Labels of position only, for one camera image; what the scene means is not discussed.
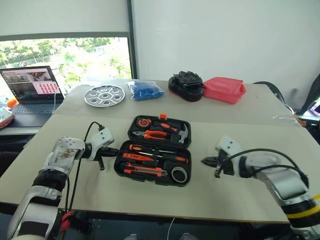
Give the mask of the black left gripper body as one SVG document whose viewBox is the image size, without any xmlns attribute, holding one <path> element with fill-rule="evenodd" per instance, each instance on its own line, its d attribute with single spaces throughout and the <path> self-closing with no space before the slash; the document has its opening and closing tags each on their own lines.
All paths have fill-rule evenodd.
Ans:
<svg viewBox="0 0 320 240">
<path fill-rule="evenodd" d="M 97 161 L 99 165 L 99 169 L 103 171 L 105 169 L 105 165 L 103 163 L 103 157 L 111 157 L 112 153 L 110 152 L 110 149 L 107 147 L 102 147 L 97 152 Z"/>
</svg>

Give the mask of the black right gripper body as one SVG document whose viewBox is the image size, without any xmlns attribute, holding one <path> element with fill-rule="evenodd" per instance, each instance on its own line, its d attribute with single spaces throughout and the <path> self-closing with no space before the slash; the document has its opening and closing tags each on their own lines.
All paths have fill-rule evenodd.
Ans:
<svg viewBox="0 0 320 240">
<path fill-rule="evenodd" d="M 227 159 L 226 153 L 219 153 L 218 156 L 216 157 L 216 168 L 214 171 L 215 178 L 219 179 L 221 177 L 221 173 L 224 169 L 226 159 Z"/>
</svg>

